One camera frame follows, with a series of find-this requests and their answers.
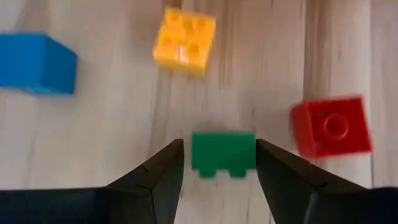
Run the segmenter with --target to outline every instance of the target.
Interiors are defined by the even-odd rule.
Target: lego stud
[[[329,141],[339,141],[348,132],[348,120],[341,114],[331,114],[321,123],[321,133]]]

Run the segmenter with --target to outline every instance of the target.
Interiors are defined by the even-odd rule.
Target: wood grain
[[[371,124],[374,185],[398,185],[398,2],[372,1]]]
[[[369,106],[369,1],[1,1],[0,30],[46,31],[80,63],[74,98],[0,91],[0,188],[105,185],[184,138],[176,223],[271,222],[255,172],[244,180],[224,172],[202,180],[191,170],[191,132],[255,131],[297,153],[292,105],[361,94]],[[217,18],[204,80],[158,68],[152,59],[170,5]],[[369,156],[320,165],[371,185]]]
[[[370,1],[308,0],[304,75],[306,100],[361,95],[369,114],[370,16]],[[357,184],[372,186],[369,155],[313,162]]]

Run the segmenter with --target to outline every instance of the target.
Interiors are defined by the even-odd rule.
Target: blue lego brick
[[[45,34],[0,34],[0,87],[69,95],[76,68],[77,55]]]

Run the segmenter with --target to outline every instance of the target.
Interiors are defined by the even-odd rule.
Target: lego brick
[[[256,168],[254,133],[192,133],[192,169],[202,178],[213,178],[218,170],[243,178]]]
[[[77,55],[42,33],[0,35],[0,87],[37,95],[75,89]]]
[[[295,141],[304,157],[372,152],[362,98],[309,101],[292,109]]]
[[[155,43],[154,60],[163,67],[204,76],[215,29],[214,17],[167,8]]]

